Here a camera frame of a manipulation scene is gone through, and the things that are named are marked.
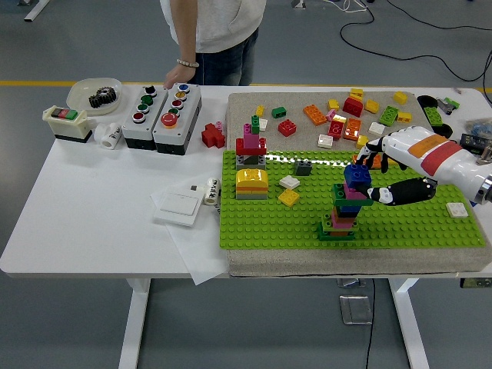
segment bracelet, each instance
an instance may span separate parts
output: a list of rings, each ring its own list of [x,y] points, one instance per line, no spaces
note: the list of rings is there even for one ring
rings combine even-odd
[[[181,60],[181,59],[176,59],[176,61],[181,64],[181,65],[184,65],[185,67],[189,67],[189,68],[198,68],[200,65],[195,62],[195,63],[190,63],[188,61],[184,61],[184,60]]]

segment green baseplate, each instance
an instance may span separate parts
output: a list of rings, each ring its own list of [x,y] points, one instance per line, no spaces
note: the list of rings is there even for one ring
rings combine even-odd
[[[344,248],[476,248],[485,241],[469,202],[452,185],[437,187],[429,201],[389,207],[374,202],[357,216],[353,241],[319,241],[317,227],[333,209],[332,184],[343,183],[344,167],[355,151],[269,151],[267,155],[268,200],[236,200],[236,154],[225,151],[222,167],[220,246],[225,249],[344,249]],[[313,162],[307,177],[294,174],[294,162]],[[292,208],[278,196],[278,183],[287,176],[301,181],[294,189],[300,200]],[[374,187],[420,177],[407,169],[390,166],[386,174],[371,170]],[[462,202],[467,218],[451,218],[446,203]]]

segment yellow floor line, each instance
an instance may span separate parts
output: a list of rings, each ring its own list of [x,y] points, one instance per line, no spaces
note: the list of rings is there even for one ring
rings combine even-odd
[[[71,87],[77,81],[0,81],[0,86],[25,86],[25,87]],[[161,82],[137,82],[137,81],[127,81],[122,82],[123,85],[160,85]],[[347,87],[346,85],[293,85],[293,84],[282,84],[282,83],[253,83],[251,86],[283,86],[283,87]],[[398,87],[398,86],[376,86],[376,85],[357,85],[356,87]],[[475,87],[474,89],[484,92],[483,88]],[[485,92],[492,93],[492,88],[485,88]]]

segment gray floor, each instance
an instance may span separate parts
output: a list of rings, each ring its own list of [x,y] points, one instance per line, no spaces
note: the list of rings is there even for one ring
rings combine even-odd
[[[491,26],[492,2],[484,0],[392,2],[436,25]],[[159,82],[177,56],[158,0],[52,0],[32,23],[22,20],[30,8],[16,4],[0,0],[0,83],[101,76]],[[345,30],[358,46],[400,57],[439,55],[469,79],[483,71],[492,32],[430,28],[386,0],[371,9],[374,23]],[[340,40],[342,25],[369,19],[321,0],[307,0],[307,10],[268,0],[254,82],[481,86],[458,80],[434,59],[395,61]],[[63,105],[69,91],[12,85],[0,85],[0,252],[54,141],[41,112]],[[369,367],[406,368],[388,284],[376,281],[376,288]],[[217,280],[199,287],[154,281],[139,368],[363,368],[369,331],[341,323],[338,296],[345,293],[335,281],[318,279]],[[372,284],[364,293],[372,297]],[[0,296],[1,368],[118,366],[131,297],[125,281],[17,280],[0,273]],[[431,368],[490,367],[490,290],[426,280],[411,297]]]

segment white bowl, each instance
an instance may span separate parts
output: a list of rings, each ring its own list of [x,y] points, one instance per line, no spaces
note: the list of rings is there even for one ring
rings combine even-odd
[[[110,104],[103,104],[99,108],[93,108],[89,98],[96,94],[98,89],[113,87],[116,92],[116,100]],[[67,97],[67,105],[70,109],[86,110],[87,115],[104,115],[114,111],[121,100],[121,82],[114,78],[89,78],[77,82],[71,87]]]

